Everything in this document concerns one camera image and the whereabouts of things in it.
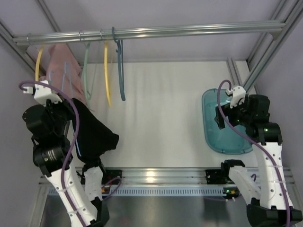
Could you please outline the black trousers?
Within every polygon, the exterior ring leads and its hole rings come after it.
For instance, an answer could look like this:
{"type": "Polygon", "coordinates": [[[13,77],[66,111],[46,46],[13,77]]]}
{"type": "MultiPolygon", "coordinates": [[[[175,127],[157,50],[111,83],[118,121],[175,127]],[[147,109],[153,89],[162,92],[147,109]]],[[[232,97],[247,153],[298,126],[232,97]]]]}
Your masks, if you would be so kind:
{"type": "Polygon", "coordinates": [[[80,100],[72,100],[80,119],[76,140],[77,157],[87,169],[97,167],[100,165],[102,154],[116,149],[119,135],[100,122],[80,100]]]}

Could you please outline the light blue wire hanger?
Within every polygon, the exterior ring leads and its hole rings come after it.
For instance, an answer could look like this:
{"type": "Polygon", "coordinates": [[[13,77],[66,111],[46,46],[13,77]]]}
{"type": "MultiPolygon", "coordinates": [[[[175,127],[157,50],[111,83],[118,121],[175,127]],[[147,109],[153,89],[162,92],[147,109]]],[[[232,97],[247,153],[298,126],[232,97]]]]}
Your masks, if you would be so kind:
{"type": "Polygon", "coordinates": [[[50,65],[47,80],[51,81],[54,87],[64,92],[68,97],[81,96],[83,93],[79,67],[72,66],[67,61],[58,65],[50,65]]]}

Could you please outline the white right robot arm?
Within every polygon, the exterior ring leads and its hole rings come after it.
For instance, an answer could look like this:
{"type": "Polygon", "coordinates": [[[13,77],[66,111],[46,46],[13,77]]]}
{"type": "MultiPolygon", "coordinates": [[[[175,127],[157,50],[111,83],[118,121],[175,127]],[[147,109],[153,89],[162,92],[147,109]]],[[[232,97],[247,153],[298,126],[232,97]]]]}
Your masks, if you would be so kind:
{"type": "Polygon", "coordinates": [[[247,218],[252,227],[290,227],[303,220],[293,207],[286,188],[282,165],[282,134],[277,123],[269,120],[270,100],[263,95],[246,95],[235,107],[218,104],[215,121],[220,129],[228,125],[235,133],[258,147],[260,185],[239,160],[221,164],[227,177],[236,184],[246,202],[247,218]]]}

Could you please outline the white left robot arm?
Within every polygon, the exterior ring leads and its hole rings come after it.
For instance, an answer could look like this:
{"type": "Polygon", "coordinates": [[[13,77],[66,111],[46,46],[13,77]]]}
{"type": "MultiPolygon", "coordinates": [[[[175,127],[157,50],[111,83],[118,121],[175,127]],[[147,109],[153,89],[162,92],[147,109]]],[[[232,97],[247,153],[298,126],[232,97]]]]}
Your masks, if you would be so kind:
{"type": "Polygon", "coordinates": [[[73,227],[103,227],[109,212],[100,193],[88,194],[81,185],[71,154],[79,132],[73,101],[52,101],[28,108],[22,115],[32,133],[33,163],[59,194],[73,227]]]}

